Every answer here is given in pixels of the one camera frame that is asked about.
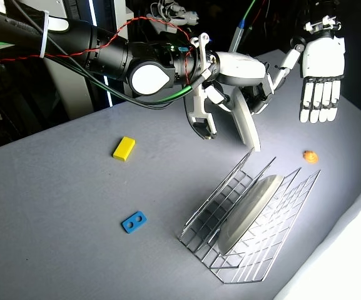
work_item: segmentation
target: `dark background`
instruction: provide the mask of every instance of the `dark background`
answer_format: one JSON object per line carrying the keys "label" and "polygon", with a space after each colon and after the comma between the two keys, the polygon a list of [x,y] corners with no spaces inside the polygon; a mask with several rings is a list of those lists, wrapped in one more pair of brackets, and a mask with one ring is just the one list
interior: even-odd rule
{"label": "dark background", "polygon": [[[68,9],[71,18],[91,19],[88,1],[65,0],[73,5]],[[227,51],[235,28],[243,17],[250,1],[192,1],[178,0],[187,10],[198,13],[199,24],[188,30],[197,36],[207,32],[211,37],[210,49]],[[246,28],[253,30],[245,38],[238,52],[256,56],[281,49],[285,53],[290,49],[290,38],[302,33],[303,21],[301,3],[303,0],[270,0],[268,16],[265,18],[269,0],[257,0],[246,19]],[[114,31],[112,0],[94,0],[97,17],[103,20],[101,26]],[[135,16],[145,16],[150,12],[151,1],[127,0],[127,5]],[[338,37],[345,38],[345,78],[342,81],[342,94],[361,109],[361,1],[340,0],[338,19],[342,29]],[[164,39],[155,34],[148,21],[135,22],[129,26],[133,41],[153,41]],[[1,50],[0,55],[16,57],[23,49],[13,47]],[[92,92],[94,108],[104,108],[104,92]],[[0,146],[68,121],[68,117],[56,92],[44,63],[40,59],[16,61],[0,65]]]}

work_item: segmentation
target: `white light strip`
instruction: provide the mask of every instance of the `white light strip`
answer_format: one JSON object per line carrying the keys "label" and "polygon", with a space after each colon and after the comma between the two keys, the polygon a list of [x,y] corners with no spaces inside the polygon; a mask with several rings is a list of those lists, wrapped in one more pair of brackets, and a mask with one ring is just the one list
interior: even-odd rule
{"label": "white light strip", "polygon": [[[97,26],[97,18],[95,17],[95,10],[94,10],[94,3],[93,0],[88,0],[88,4],[90,5],[90,12],[91,12],[91,20],[93,21],[93,25]],[[109,86],[108,84],[108,78],[106,76],[104,76],[104,83],[106,86]],[[109,107],[111,108],[112,105],[112,98],[111,98],[111,93],[110,92],[106,92],[106,95],[108,97],[108,102],[109,102]]]}

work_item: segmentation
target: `table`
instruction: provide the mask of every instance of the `table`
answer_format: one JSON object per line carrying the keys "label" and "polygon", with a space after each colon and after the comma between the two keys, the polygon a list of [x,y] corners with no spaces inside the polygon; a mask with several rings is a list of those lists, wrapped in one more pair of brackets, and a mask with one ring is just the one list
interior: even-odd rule
{"label": "table", "polygon": [[[212,109],[218,137],[204,141],[181,101],[124,103],[0,147],[0,300],[273,299],[361,191],[361,112],[342,98],[334,122],[301,124],[301,87],[295,69],[254,117],[252,173],[274,156],[270,173],[322,169],[265,281],[224,285],[176,238],[247,152],[231,116]],[[124,135],[136,146],[121,162],[111,153]],[[307,149],[318,164],[302,159]],[[120,223],[137,210],[148,221],[126,234]]]}

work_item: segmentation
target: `small orange toy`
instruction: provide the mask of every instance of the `small orange toy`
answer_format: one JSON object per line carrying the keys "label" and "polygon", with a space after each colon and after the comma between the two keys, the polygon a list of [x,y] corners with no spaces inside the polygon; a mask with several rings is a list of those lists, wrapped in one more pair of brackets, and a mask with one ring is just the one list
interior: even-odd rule
{"label": "small orange toy", "polygon": [[304,159],[310,164],[316,164],[318,162],[318,154],[313,151],[305,151],[303,156]]}

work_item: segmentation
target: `white robotic hand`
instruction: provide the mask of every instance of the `white robotic hand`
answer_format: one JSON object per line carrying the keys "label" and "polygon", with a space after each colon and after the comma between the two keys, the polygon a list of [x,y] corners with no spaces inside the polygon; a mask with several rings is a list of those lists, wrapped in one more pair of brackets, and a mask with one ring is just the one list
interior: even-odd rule
{"label": "white robotic hand", "polygon": [[344,74],[344,38],[320,37],[309,42],[303,54],[304,87],[300,121],[333,121]]}

